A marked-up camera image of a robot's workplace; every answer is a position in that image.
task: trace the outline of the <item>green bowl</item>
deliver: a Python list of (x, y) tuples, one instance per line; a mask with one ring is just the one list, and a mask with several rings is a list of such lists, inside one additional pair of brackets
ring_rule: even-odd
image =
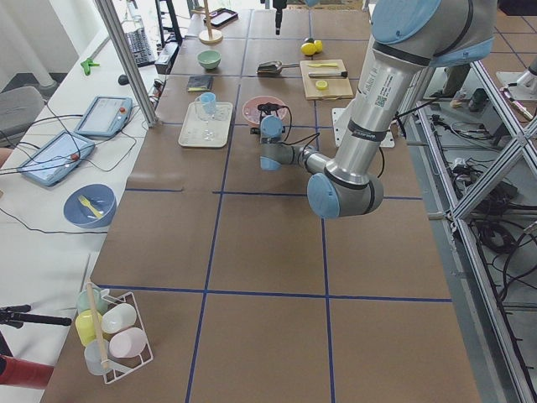
[(220, 53), (216, 50), (205, 50), (198, 54), (198, 63), (206, 70), (216, 69), (220, 60)]

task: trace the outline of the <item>black phone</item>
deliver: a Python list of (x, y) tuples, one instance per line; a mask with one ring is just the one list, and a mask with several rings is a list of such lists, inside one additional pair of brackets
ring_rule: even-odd
[(220, 28), (222, 25), (227, 24), (235, 19), (238, 19), (238, 13), (229, 10), (227, 8), (218, 8), (211, 12), (211, 26), (214, 28)]

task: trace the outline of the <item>yellow utensil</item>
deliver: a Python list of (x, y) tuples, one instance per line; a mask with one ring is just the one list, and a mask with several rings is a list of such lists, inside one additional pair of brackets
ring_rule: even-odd
[(93, 213), (93, 215), (96, 217), (96, 218), (102, 218), (102, 214), (101, 212), (99, 212), (92, 204), (89, 200), (87, 200), (87, 197), (85, 197), (84, 195), (79, 195), (78, 196), (78, 201), (81, 203), (82, 206), (84, 207), (87, 207), (90, 209), (90, 211)]
[(339, 67), (337, 63), (308, 63), (309, 67)]

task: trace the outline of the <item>cutting board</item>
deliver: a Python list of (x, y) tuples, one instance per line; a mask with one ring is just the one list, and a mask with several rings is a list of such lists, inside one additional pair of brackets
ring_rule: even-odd
[[(337, 67), (312, 67), (312, 63), (337, 63)], [(309, 78), (308, 73), (332, 73), (338, 71), (346, 71), (343, 60), (302, 60), (300, 62), (300, 72), (302, 73), (302, 81), (304, 82), (305, 99), (344, 99), (354, 97), (352, 92), (351, 82), (348, 78)], [(328, 83), (328, 88), (318, 90), (315, 88), (315, 82), (325, 80)]]

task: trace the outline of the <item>blue tablet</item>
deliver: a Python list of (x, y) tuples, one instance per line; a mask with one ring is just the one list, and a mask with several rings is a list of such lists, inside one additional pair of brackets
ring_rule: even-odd
[(17, 171), (42, 186), (52, 186), (64, 179), (94, 148), (91, 140), (64, 130), (25, 160)]
[(127, 123), (133, 110), (128, 97), (95, 97), (76, 125), (75, 133), (87, 137), (113, 137)]

